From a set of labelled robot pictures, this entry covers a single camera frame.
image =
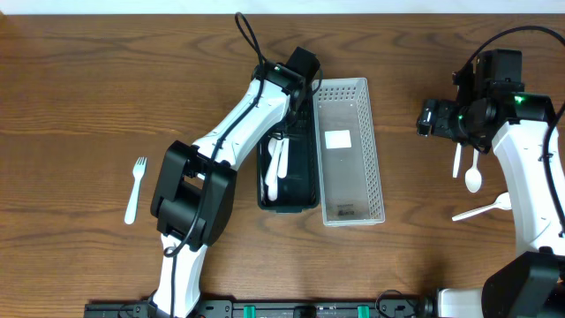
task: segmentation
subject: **white plastic fork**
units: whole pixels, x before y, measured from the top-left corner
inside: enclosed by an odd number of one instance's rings
[[[135,178],[135,182],[133,182],[132,196],[130,197],[130,202],[127,204],[127,210],[125,211],[124,222],[126,224],[132,224],[133,221],[135,221],[135,215],[138,210],[139,186],[141,185],[141,179],[145,174],[146,165],[147,158],[140,157],[133,166],[133,177]]]

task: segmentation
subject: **plastic utensil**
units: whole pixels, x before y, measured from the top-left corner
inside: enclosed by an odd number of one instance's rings
[[[457,216],[453,216],[451,219],[453,221],[461,221],[463,219],[472,217],[472,216],[476,216],[477,214],[481,214],[485,211],[488,211],[489,209],[492,208],[499,208],[499,209],[503,209],[503,210],[510,210],[512,209],[512,204],[510,203],[510,195],[509,193],[503,193],[501,195],[498,196],[498,198],[496,198],[496,201],[493,204],[487,205],[485,207],[482,208],[475,208],[471,211],[467,211],[464,212],[460,215]]]
[[[279,169],[279,159],[281,158],[281,149],[283,148],[283,141],[277,140],[275,152],[271,157],[271,163],[268,165],[267,175],[265,176],[265,184],[271,186],[276,182],[276,172]]]
[[[271,138],[268,141],[268,153],[271,155],[271,158],[273,157],[273,154],[275,153],[275,147],[276,147],[276,139],[275,138]]]
[[[145,174],[145,168],[147,166],[147,158],[140,157],[138,161],[135,162],[133,166],[133,177],[135,181],[133,182],[132,195],[130,196],[130,201],[127,204],[127,209],[125,210],[124,222],[126,224],[132,224],[135,221],[135,215],[138,210],[138,198],[139,198],[139,186],[141,185],[141,179]]]
[[[453,160],[453,178],[457,178],[457,174],[459,173],[459,166],[461,165],[461,148],[461,144],[457,143],[456,158]]]
[[[286,178],[289,170],[289,143],[288,138],[282,140],[281,159],[279,160],[279,169],[276,172],[279,178]]]
[[[477,160],[478,150],[474,149],[473,166],[470,167],[467,172],[465,172],[465,184],[467,185],[467,189],[471,193],[478,191],[480,189],[480,185],[483,183],[483,177],[480,175],[480,172],[477,169]]]
[[[271,158],[273,158],[273,154],[275,153],[275,149],[276,149],[276,143],[277,140],[275,138],[271,138],[271,140],[268,142],[268,153],[271,155]],[[270,201],[276,201],[276,198],[278,197],[278,193],[279,193],[279,186],[278,186],[278,182],[275,182],[273,184],[269,184],[267,183],[267,178],[265,178],[265,184],[267,185],[267,197]]]

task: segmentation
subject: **black plastic container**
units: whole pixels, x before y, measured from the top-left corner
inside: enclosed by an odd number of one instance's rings
[[[289,168],[286,178],[278,178],[276,201],[267,197],[263,179],[267,174],[271,155],[268,153],[270,137],[265,134],[257,144],[257,199],[259,207],[276,213],[299,213],[315,208],[320,203],[320,179],[313,117],[313,101],[302,104],[297,122],[288,129]]]

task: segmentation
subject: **white fork handle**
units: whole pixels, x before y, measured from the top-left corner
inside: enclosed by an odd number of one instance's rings
[[[286,178],[289,169],[289,139],[282,140],[281,159],[279,160],[279,169],[276,172],[279,178]]]
[[[271,186],[275,183],[276,180],[276,172],[279,170],[279,159],[281,158],[281,150],[283,148],[283,141],[277,140],[275,152],[273,153],[273,157],[271,158],[271,163],[268,165],[267,175],[265,176],[265,184],[267,186]]]
[[[125,211],[124,222],[126,224],[132,224],[135,221],[135,214],[138,210],[138,198],[139,198],[139,185],[141,182],[135,179],[133,183],[132,196],[130,197],[130,202],[127,204],[127,210]]]
[[[276,201],[279,196],[279,180],[276,180],[272,185],[268,185],[267,197],[270,201]]]
[[[457,143],[456,158],[453,160],[453,178],[457,178],[459,166],[461,165],[461,144]]]

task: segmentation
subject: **white label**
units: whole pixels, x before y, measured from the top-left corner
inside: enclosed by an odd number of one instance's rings
[[[351,148],[350,131],[324,132],[326,135],[326,149]]]

